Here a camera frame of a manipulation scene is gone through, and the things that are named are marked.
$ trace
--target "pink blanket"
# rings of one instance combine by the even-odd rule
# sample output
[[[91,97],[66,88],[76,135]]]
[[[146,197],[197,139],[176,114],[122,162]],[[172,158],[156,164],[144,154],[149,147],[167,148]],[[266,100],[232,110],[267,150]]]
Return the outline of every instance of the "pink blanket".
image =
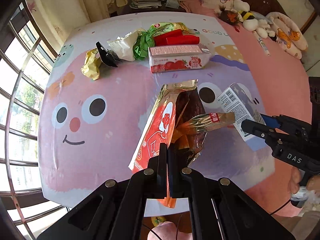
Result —
[[[186,12],[216,17],[212,9],[201,6],[201,0],[186,0],[183,2],[183,8]],[[284,52],[269,38],[264,40],[271,54],[267,56],[251,32],[241,26],[238,33],[231,25],[219,19],[218,21],[248,64],[263,99],[266,113],[285,114],[311,123],[312,106],[308,76],[300,60]],[[269,212],[276,210],[290,198],[287,187],[291,166],[275,161],[275,173],[246,191]],[[298,212],[297,208],[287,205],[277,214],[292,216]]]

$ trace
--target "cable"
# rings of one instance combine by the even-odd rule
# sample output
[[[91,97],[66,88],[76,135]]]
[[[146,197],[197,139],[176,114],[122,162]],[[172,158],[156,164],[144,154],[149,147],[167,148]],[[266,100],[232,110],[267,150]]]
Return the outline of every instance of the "cable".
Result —
[[[176,240],[178,240],[178,226],[179,226],[180,219],[181,219],[182,215],[183,215],[183,213],[180,215],[179,220],[178,220],[178,224],[177,224]]]
[[[273,211],[270,216],[272,216],[274,213],[277,213],[280,209],[284,208],[288,203],[290,202],[290,200],[288,200],[284,205],[282,205],[281,207],[279,207],[276,211]]]
[[[159,240],[162,240],[162,239],[160,238],[160,236],[158,236],[150,227],[146,226],[145,224],[142,224],[142,225],[143,225],[144,227],[148,228],[152,233],[154,233],[154,234],[156,235],[156,237],[159,238]]]

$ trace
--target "curtain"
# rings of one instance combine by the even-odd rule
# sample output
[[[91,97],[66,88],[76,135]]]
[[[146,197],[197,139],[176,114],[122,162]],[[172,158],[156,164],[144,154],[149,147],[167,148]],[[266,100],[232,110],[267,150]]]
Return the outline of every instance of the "curtain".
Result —
[[[106,0],[26,0],[26,3],[56,52],[74,28],[110,17]]]

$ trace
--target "human hand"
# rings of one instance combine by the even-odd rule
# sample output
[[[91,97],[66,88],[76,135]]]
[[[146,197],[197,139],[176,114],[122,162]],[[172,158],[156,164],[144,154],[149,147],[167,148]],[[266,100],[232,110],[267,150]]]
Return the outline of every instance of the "human hand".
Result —
[[[302,180],[300,171],[296,167],[292,167],[291,178],[288,183],[288,191],[292,194],[296,194],[299,191],[300,185],[299,182]],[[307,190],[315,190],[316,193],[320,193],[320,175],[313,176],[309,179]]]

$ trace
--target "barcode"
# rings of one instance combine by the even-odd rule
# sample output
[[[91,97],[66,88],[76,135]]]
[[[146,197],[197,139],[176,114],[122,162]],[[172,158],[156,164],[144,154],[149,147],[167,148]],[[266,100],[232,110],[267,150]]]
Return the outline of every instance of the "barcode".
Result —
[[[244,132],[242,129],[240,129],[241,132],[244,134],[244,135],[247,135],[248,133],[247,132]]]
[[[227,96],[230,98],[231,102],[236,100],[236,97],[231,93],[230,90],[226,92]]]

